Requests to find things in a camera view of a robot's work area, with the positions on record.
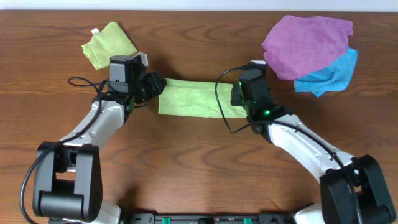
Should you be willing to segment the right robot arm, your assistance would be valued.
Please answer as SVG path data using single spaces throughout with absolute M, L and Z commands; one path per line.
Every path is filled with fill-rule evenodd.
M 288 152 L 320 184 L 321 202 L 294 214 L 295 223 L 393 223 L 396 210 L 379 163 L 370 155 L 355 157 L 304 125 L 273 101 L 264 71 L 246 68 L 231 92 L 251 129 Z

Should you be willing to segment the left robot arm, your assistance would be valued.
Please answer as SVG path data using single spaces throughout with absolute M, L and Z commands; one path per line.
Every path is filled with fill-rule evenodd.
M 109 78 L 94 85 L 90 112 L 58 142 L 43 142 L 29 169 L 32 209 L 53 223 L 120 223 L 121 208 L 103 198 L 100 152 L 135 108 L 162 94 L 167 82 L 146 71 L 145 53 L 115 55 Z

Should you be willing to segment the green microfiber cloth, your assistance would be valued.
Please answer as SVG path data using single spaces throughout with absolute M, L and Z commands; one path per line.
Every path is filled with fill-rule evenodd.
M 244 118 L 242 107 L 230 104 L 233 86 L 228 83 L 168 79 L 159 96 L 158 114 L 199 118 Z

